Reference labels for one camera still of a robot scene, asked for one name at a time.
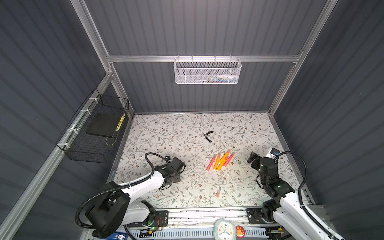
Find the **orange highlighter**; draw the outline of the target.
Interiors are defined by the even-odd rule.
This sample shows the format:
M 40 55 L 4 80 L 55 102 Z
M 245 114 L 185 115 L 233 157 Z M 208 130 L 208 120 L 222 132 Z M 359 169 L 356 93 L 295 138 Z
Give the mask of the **orange highlighter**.
M 214 165 L 214 171 L 217 170 L 217 167 L 218 167 L 218 164 L 220 162 L 220 159 L 221 159 L 221 154 L 218 154 L 217 157 L 216 157 L 215 165 Z
M 227 151 L 227 152 L 224 154 L 224 156 L 221 158 L 221 160 L 223 160 L 223 159 L 227 159 L 228 156 L 229 156 L 229 154 L 230 154 L 230 151 Z
M 218 166 L 217 166 L 217 168 L 216 168 L 216 171 L 217 171 L 217 172 L 222 168 L 222 166 L 225 164 L 226 161 L 227 161 L 226 159 L 223 159 L 223 160 L 221 160 L 221 161 L 219 162 L 219 164 L 218 164 Z

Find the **pink highlighter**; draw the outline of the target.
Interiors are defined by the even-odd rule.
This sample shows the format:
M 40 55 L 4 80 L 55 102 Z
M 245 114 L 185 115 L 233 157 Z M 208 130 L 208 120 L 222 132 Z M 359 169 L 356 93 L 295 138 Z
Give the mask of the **pink highlighter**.
M 229 164 L 229 162 L 232 160 L 232 158 L 234 157 L 235 153 L 231 154 L 229 156 L 229 158 L 226 160 L 226 162 L 224 163 L 224 167 L 227 167 L 227 165 Z
M 213 158 L 211 159 L 210 163 L 208 164 L 208 166 L 206 168 L 207 172 L 211 169 L 212 165 L 216 162 L 216 158 L 217 158 L 217 156 L 214 155 Z

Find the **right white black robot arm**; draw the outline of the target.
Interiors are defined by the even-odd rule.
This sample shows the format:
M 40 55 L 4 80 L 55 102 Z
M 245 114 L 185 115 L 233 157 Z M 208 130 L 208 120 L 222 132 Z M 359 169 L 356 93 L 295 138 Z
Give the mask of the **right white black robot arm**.
M 280 178 L 278 161 L 283 155 L 291 154 L 301 160 L 304 178 L 296 192 L 291 185 Z M 278 223 L 296 240 L 343 240 L 303 202 L 302 188 L 308 178 L 308 167 L 303 158 L 291 151 L 280 152 L 271 148 L 265 157 L 251 152 L 247 159 L 258 171 L 256 183 L 271 197 L 263 203 L 260 215 L 267 224 Z

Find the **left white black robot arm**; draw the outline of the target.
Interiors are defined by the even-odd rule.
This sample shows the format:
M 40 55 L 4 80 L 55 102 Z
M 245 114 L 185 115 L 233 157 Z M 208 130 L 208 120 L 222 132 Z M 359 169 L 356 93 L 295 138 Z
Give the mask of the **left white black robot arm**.
M 147 161 L 151 171 L 134 181 L 116 184 L 108 182 L 103 190 L 82 203 L 75 213 L 76 224 L 92 229 L 93 237 L 108 238 L 119 227 L 133 223 L 150 226 L 156 219 L 155 208 L 140 197 L 154 190 L 165 190 L 181 181 L 186 164 L 177 157 L 163 157 L 164 165 L 154 166 Z

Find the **red round badge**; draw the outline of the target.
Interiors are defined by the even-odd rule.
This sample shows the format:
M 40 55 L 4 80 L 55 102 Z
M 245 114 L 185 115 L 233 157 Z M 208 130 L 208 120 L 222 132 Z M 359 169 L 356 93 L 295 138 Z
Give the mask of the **red round badge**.
M 236 236 L 239 239 L 243 239 L 246 235 L 245 229 L 242 226 L 236 226 Z

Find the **yellow highlighter in basket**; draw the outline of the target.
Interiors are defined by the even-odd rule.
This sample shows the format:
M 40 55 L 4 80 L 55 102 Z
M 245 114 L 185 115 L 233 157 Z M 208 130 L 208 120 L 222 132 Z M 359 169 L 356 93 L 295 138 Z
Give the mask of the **yellow highlighter in basket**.
M 116 132 L 118 132 L 121 129 L 121 126 L 122 126 L 122 124 L 123 124 L 123 122 L 125 120 L 125 116 L 126 116 L 126 114 L 123 114 L 121 116 L 121 118 L 120 118 L 120 120 L 119 120 L 119 122 L 117 124 L 117 127 L 116 127 Z

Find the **white analog clock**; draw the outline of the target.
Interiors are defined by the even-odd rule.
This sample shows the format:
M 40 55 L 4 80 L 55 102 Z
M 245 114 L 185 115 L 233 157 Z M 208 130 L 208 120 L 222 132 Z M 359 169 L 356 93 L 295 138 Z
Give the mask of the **white analog clock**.
M 214 224 L 213 236 L 215 240 L 235 240 L 237 238 L 236 226 L 225 219 L 219 219 Z

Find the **black pad in basket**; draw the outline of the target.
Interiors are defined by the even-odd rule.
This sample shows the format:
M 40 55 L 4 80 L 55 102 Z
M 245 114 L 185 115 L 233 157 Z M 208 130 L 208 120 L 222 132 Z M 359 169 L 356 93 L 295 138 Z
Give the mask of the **black pad in basket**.
M 87 128 L 88 135 L 111 138 L 116 132 L 117 124 L 121 116 L 109 114 L 97 114 Z

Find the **blue black device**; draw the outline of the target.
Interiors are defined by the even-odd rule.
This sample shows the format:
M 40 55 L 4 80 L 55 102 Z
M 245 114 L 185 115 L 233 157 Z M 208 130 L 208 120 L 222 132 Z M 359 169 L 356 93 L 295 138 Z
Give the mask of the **blue black device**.
M 110 237 L 111 237 L 112 240 L 127 240 L 128 239 L 128 234 L 120 233 L 120 232 L 115 232 Z

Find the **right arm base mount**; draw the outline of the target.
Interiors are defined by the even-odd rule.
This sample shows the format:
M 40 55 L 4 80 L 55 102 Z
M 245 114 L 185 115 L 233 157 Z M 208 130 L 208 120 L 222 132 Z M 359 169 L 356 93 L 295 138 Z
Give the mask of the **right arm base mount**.
M 281 207 L 275 200 L 265 201 L 261 207 L 246 208 L 247 217 L 250 224 L 273 224 L 275 222 L 273 214 Z

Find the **black handled pliers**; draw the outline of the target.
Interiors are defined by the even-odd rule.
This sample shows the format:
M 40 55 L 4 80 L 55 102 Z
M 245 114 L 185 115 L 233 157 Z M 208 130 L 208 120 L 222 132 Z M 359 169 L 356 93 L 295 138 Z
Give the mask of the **black handled pliers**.
M 214 131 L 209 131 L 209 132 L 207 132 L 207 133 L 205 133 L 205 134 L 202 134 L 202 136 L 205 137 L 205 139 L 206 139 L 209 143 L 211 143 L 212 140 L 209 138 L 209 135 L 210 135 L 210 134 L 213 134 L 213 133 L 214 133 Z

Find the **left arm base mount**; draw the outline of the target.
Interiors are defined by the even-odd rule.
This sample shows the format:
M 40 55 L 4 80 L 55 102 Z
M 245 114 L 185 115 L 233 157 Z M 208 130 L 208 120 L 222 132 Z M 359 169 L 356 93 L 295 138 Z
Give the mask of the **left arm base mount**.
M 169 211 L 158 211 L 150 213 L 149 216 L 141 223 L 135 222 L 128 224 L 130 228 L 141 227 L 166 227 L 168 225 Z

